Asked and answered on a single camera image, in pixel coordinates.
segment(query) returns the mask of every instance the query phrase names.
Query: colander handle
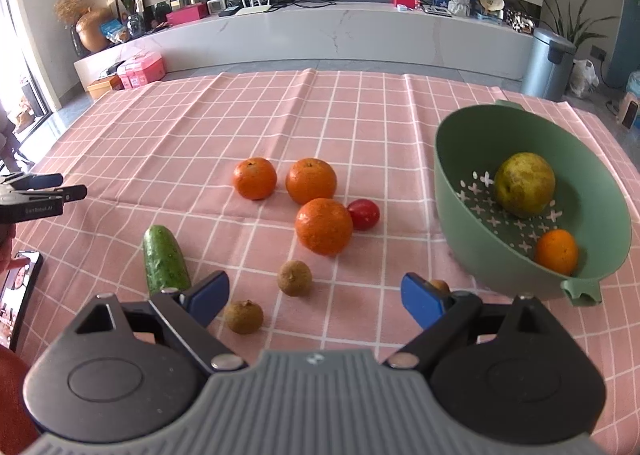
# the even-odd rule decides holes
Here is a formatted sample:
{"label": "colander handle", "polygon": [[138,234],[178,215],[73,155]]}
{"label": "colander handle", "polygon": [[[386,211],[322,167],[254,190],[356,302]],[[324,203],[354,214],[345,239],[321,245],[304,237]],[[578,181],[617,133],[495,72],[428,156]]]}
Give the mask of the colander handle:
{"label": "colander handle", "polygon": [[602,303],[599,279],[569,278],[560,287],[574,307],[592,307]]}
{"label": "colander handle", "polygon": [[500,104],[502,106],[510,106],[511,108],[517,108],[518,110],[524,110],[523,106],[515,101],[507,101],[506,99],[497,99],[495,104]]}

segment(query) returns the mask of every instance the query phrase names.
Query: glass vase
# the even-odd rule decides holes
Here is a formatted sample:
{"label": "glass vase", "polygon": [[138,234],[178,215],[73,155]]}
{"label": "glass vase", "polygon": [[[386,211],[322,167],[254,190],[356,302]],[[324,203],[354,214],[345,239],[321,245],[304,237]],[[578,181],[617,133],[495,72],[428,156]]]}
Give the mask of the glass vase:
{"label": "glass vase", "polygon": [[131,14],[127,17],[127,28],[129,29],[131,39],[133,40],[145,35],[146,28],[144,17],[139,12]]}
{"label": "glass vase", "polygon": [[87,57],[91,52],[87,50],[87,48],[82,45],[82,41],[80,41],[80,35],[76,30],[76,24],[72,23],[69,26],[69,34],[71,34],[71,41],[74,44],[74,50],[76,51],[76,56],[80,59]]}

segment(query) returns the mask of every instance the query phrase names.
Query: tangerine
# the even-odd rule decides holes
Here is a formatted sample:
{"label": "tangerine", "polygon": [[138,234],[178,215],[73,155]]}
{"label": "tangerine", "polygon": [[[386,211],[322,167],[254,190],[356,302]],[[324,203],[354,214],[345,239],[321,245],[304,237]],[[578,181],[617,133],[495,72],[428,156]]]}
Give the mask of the tangerine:
{"label": "tangerine", "polygon": [[330,199],[337,185],[334,169],[323,160],[314,158],[296,162],[285,181],[289,196],[298,204],[306,204],[313,199]]}
{"label": "tangerine", "polygon": [[298,211],[296,234],[317,255],[332,257],[351,240],[353,221],[347,208],[333,199],[313,199]]}
{"label": "tangerine", "polygon": [[244,160],[234,169],[234,188],[245,199],[266,199],[276,189],[277,182],[273,164],[262,157]]}
{"label": "tangerine", "polygon": [[578,245],[569,231],[547,231],[536,244],[535,261],[560,275],[569,276],[578,265]]}

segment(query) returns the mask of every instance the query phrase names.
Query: cucumber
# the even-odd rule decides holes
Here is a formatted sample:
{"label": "cucumber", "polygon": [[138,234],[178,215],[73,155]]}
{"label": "cucumber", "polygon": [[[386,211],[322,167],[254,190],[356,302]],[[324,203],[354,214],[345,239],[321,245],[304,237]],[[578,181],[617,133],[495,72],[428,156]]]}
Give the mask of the cucumber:
{"label": "cucumber", "polygon": [[145,253],[146,286],[149,294],[165,287],[184,291],[191,287],[184,257],[174,234],[164,226],[151,226],[142,240]]}

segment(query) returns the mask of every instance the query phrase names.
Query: human hand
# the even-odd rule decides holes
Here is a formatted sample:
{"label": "human hand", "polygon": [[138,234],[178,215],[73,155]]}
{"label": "human hand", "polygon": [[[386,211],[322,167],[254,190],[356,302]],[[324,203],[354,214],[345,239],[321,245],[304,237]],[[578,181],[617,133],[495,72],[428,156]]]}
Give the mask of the human hand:
{"label": "human hand", "polygon": [[11,269],[19,269],[27,265],[30,260],[27,257],[14,258],[15,224],[7,226],[6,236],[0,245],[0,276]]}

